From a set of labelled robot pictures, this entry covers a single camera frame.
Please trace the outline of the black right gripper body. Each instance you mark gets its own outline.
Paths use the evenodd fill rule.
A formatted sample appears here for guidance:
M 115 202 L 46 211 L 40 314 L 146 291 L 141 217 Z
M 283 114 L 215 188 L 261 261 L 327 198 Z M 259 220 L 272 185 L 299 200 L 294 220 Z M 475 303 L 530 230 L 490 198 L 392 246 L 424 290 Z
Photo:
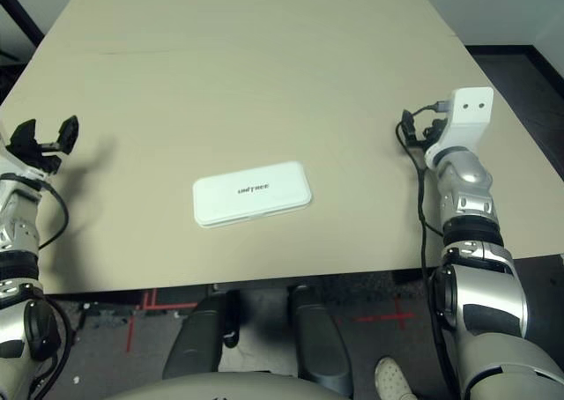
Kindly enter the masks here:
M 445 129 L 445 119 L 433 119 L 430 127 L 423 130 L 423 138 L 419 141 L 420 147 L 430 147 L 436 144 Z

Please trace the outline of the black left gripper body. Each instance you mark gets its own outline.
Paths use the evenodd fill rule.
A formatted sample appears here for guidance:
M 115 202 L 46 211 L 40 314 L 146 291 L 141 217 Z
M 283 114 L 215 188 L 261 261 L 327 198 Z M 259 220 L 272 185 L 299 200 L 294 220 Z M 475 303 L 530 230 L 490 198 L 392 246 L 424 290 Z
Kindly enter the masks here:
M 23 161 L 30 167 L 40 169 L 44 172 L 57 172 L 62 160 L 56 155 L 60 152 L 57 142 L 48 144 L 16 144 L 11 143 L 11 154 Z

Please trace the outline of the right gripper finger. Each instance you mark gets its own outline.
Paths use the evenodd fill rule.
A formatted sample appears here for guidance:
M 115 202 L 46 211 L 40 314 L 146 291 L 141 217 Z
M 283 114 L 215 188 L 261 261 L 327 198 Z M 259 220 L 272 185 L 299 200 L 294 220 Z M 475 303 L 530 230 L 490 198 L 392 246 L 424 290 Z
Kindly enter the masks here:
M 412 112 L 404 109 L 400 121 L 400 129 L 404 136 L 404 142 L 406 144 L 416 144 L 417 135 L 414 125 L 414 116 Z

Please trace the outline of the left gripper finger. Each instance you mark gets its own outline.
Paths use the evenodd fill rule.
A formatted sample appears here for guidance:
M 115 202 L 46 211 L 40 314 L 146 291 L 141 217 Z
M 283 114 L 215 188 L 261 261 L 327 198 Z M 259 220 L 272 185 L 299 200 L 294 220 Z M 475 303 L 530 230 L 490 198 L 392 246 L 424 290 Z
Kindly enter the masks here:
M 34 119 L 22 122 L 12 133 L 9 144 L 11 153 L 34 153 L 36 151 Z
M 79 122 L 73 115 L 63 122 L 59 129 L 58 147 L 60 152 L 72 152 L 78 139 Z

